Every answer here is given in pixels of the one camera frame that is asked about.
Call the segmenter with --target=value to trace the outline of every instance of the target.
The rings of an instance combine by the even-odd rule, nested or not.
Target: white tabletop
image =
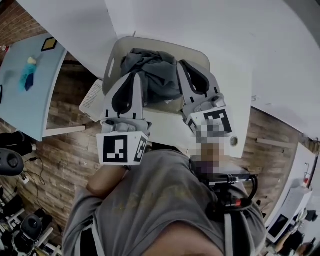
[[[42,141],[47,128],[53,89],[66,55],[58,42],[54,49],[41,52],[45,40],[51,37],[46,33],[11,45],[0,69],[0,118],[37,141]],[[19,80],[29,57],[37,59],[33,87],[21,91]]]

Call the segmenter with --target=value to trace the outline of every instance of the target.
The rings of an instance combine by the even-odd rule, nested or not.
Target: gray shirt
[[[171,150],[148,152],[105,200],[84,188],[77,191],[63,236],[63,255],[74,255],[84,221],[92,215],[106,256],[142,255],[177,221],[201,230],[224,254],[224,224],[210,221],[205,213],[208,203],[216,201],[216,195],[191,173],[188,157]],[[266,237],[263,218],[255,204],[248,212],[258,248]]]

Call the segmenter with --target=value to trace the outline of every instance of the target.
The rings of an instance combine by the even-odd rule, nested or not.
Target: brick wall
[[[44,34],[47,31],[16,1],[0,14],[0,46]],[[0,51],[0,64],[5,52]]]

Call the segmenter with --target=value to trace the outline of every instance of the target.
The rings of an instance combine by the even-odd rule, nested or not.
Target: wooden panel
[[[57,224],[66,226],[72,208],[75,189],[85,186],[88,178],[100,168],[96,134],[100,133],[100,123],[93,123],[79,111],[79,105],[96,78],[85,70],[68,69],[63,66],[51,103],[49,120],[53,124],[83,125],[85,131],[48,137],[37,143],[38,150],[24,159],[39,157],[43,161],[45,186],[34,176],[39,189],[38,201],[54,218],[54,233],[59,235]],[[0,121],[0,132],[14,132],[15,129]],[[262,211],[270,212],[282,191],[283,178],[290,171],[292,149],[256,143],[257,138],[296,144],[300,134],[291,127],[261,113],[251,110],[248,133],[242,158],[230,161],[259,174],[259,189],[255,200],[261,200]],[[27,162],[25,169],[40,174],[42,165],[39,160]],[[30,179],[27,185],[18,183],[18,194],[23,198],[26,212],[32,213],[39,208],[37,189]],[[17,184],[17,177],[0,177],[5,189],[4,197],[10,195]],[[61,243],[61,237],[54,240]]]
[[[280,148],[294,149],[296,147],[296,144],[293,144],[293,143],[280,142],[280,141],[264,139],[264,138],[257,138],[256,142],[271,145],[271,146],[276,146]]]

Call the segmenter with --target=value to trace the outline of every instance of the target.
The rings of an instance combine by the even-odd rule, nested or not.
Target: gray cloth
[[[84,188],[77,191],[63,236],[63,255],[74,255],[84,220],[91,215],[106,256],[142,255],[177,221],[201,230],[224,253],[224,224],[210,221],[205,214],[208,203],[216,201],[216,195],[190,172],[188,157],[171,150],[148,152],[105,200]],[[247,212],[258,248],[266,237],[262,214],[256,204]]]
[[[177,61],[169,53],[133,48],[121,64],[122,77],[130,72],[137,72],[141,78],[145,104],[181,97]]]

